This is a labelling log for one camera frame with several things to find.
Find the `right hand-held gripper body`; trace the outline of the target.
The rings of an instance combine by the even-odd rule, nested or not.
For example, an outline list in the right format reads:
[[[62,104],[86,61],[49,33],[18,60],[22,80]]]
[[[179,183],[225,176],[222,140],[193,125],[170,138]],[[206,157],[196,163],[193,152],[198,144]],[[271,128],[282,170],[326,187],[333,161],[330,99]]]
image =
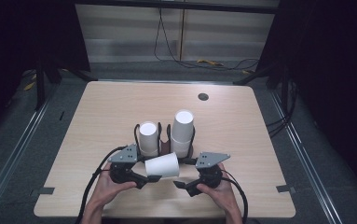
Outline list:
[[[219,163],[229,158],[229,154],[201,152],[195,164],[200,182],[210,188],[218,187],[223,176]]]

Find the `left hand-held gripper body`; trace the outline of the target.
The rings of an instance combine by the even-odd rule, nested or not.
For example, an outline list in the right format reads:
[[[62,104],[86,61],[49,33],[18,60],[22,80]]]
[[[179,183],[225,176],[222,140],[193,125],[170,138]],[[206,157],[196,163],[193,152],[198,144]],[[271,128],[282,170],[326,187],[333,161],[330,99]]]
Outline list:
[[[115,183],[136,182],[136,177],[131,169],[137,163],[137,146],[135,144],[119,150],[108,161],[110,162],[109,175]]]

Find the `white disposable cup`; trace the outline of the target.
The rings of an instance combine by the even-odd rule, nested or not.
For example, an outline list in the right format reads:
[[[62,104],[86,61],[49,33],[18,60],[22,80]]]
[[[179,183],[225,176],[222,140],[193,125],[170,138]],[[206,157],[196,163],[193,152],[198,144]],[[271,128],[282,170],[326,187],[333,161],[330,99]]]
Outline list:
[[[175,153],[160,156],[145,162],[147,175],[174,177],[180,174],[178,158]]]

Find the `stack of white paper cups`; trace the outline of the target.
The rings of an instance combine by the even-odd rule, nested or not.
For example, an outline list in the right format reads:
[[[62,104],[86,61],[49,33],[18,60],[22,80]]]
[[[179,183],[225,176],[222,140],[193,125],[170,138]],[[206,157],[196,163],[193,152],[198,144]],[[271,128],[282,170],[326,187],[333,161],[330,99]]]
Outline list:
[[[146,157],[155,157],[158,154],[158,127],[151,121],[140,125],[140,150]]]
[[[172,125],[172,152],[178,158],[187,156],[192,141],[194,116],[189,110],[179,110],[174,117]]]

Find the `black wire cup holder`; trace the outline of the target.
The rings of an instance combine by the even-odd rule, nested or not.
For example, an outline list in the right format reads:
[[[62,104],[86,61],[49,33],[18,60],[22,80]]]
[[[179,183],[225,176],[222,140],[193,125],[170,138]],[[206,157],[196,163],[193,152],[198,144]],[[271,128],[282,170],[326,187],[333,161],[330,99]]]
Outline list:
[[[168,140],[166,142],[160,142],[159,155],[163,156],[170,153],[175,153],[178,160],[191,159],[194,151],[193,141],[195,138],[195,133],[196,132],[194,130],[189,141],[184,143],[178,142],[172,137],[172,126],[168,125],[166,130]]]
[[[135,144],[136,144],[136,146],[137,146],[137,154],[138,154],[138,157],[140,156],[140,155],[142,155],[143,156],[143,154],[141,153],[141,150],[140,150],[140,141],[139,141],[139,137],[140,137],[140,132],[139,132],[139,130],[140,130],[140,125],[141,124],[137,124],[135,127],[134,127],[134,140],[135,140]],[[150,157],[150,159],[154,159],[154,158],[156,158],[156,157],[158,157],[159,156],[159,150],[160,150],[160,134],[161,134],[161,128],[160,128],[160,124],[158,123],[158,124],[156,124],[157,125],[157,127],[158,127],[158,154],[157,154],[157,156],[155,156],[155,157]]]

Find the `person's right hand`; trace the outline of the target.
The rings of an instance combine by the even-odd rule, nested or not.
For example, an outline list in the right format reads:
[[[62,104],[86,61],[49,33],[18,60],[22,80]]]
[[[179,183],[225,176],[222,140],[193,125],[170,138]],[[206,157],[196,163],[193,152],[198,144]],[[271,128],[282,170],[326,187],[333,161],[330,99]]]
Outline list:
[[[205,184],[197,184],[197,189],[211,197],[213,201],[225,212],[238,211],[240,209],[236,201],[233,188],[229,182],[229,177],[225,172],[225,167],[222,163],[219,163],[218,166],[222,170],[223,177],[220,184],[214,189],[206,186]]]

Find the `person's left hand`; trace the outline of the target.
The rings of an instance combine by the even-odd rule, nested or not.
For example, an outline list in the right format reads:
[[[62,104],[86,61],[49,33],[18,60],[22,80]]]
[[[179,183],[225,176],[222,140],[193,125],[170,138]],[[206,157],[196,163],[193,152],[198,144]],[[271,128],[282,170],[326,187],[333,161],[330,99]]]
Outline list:
[[[102,208],[112,202],[120,192],[136,187],[135,182],[115,183],[109,175],[110,167],[111,163],[108,162],[101,171],[88,205]]]

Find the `grey tape marker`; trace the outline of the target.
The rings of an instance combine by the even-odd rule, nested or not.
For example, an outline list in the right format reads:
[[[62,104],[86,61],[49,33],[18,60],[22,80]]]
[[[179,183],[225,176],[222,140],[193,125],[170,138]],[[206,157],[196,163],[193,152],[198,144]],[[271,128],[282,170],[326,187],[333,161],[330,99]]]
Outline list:
[[[32,196],[43,195],[43,194],[51,195],[53,192],[54,192],[54,188],[42,187],[39,189],[33,189],[31,195]]]
[[[279,193],[283,193],[283,192],[289,192],[291,194],[296,193],[295,188],[288,185],[277,186],[276,189]]]

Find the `black metal stand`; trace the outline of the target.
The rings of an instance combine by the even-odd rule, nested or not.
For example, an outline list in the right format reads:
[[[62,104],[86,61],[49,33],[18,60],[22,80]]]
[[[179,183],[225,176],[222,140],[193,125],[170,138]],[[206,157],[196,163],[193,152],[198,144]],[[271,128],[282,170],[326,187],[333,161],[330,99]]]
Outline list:
[[[233,81],[232,84],[236,86],[246,86],[253,80],[260,77],[268,78],[266,86],[269,90],[276,90],[279,85],[287,89],[289,84],[288,73],[284,69],[279,68],[277,65],[268,66],[266,68],[257,70],[254,73],[251,73],[248,77],[245,77],[244,79]]]
[[[40,109],[46,101],[45,78],[47,78],[51,84],[60,84],[62,81],[62,75],[60,74],[61,69],[66,69],[68,72],[87,82],[97,81],[96,77],[86,75],[84,72],[75,69],[72,65],[59,58],[49,55],[42,57],[36,62],[35,69],[37,92],[36,110]]]

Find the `black curtain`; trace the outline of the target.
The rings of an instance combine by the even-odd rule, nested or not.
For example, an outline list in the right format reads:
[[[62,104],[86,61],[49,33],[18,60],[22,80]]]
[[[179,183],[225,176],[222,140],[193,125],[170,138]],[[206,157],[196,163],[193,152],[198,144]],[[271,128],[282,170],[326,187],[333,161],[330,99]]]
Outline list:
[[[276,61],[357,177],[357,0],[280,0],[259,65]]]
[[[89,70],[76,12],[66,0],[0,0],[0,105],[12,96],[21,73],[41,57],[65,68]]]

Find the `dark desk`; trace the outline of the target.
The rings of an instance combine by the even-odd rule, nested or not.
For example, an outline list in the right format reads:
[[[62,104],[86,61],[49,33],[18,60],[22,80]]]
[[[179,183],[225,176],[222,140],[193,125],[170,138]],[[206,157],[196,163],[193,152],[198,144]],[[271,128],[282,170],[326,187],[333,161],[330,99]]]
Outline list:
[[[167,0],[72,0],[74,4],[94,5],[94,6],[114,6],[114,7],[151,7],[151,8],[170,8],[188,9],[217,12],[239,12],[256,14],[276,14],[279,12],[277,7],[256,7],[227,4],[211,4],[198,2],[177,2]]]

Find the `metal floor rail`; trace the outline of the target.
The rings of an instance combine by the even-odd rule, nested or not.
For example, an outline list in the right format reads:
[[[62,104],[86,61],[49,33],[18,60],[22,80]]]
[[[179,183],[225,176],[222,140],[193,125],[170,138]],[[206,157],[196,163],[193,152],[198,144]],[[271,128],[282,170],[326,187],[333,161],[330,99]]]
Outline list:
[[[0,117],[0,197],[49,104],[49,99],[39,106],[13,101]]]
[[[271,93],[271,97],[279,113],[279,116],[285,121],[284,129],[286,130],[292,145],[294,146],[295,153],[303,166],[309,183],[311,184],[311,187],[317,197],[318,202],[320,203],[321,208],[323,209],[323,212],[325,213],[326,218],[328,219],[329,224],[343,224],[343,221],[338,211],[336,210],[333,200],[327,192],[312,160],[309,157],[308,152],[306,151],[305,146],[303,145],[298,132],[295,129],[295,125],[292,121],[288,121],[285,118],[280,96],[277,92],[273,91]]]

